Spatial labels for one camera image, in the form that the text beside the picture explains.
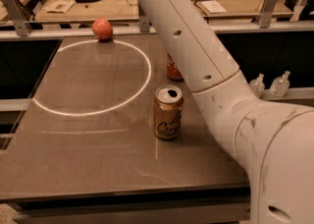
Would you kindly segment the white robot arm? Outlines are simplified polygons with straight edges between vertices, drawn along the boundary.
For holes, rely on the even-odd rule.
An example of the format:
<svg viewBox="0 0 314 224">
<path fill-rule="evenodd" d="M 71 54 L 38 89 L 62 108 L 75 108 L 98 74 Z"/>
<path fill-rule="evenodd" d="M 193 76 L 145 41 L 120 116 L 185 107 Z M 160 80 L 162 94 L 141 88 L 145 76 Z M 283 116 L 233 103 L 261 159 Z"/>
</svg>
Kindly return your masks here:
<svg viewBox="0 0 314 224">
<path fill-rule="evenodd" d="M 314 110 L 257 98 L 189 0 L 137 0 L 213 138 L 246 171 L 251 224 L 314 224 Z"/>
</svg>

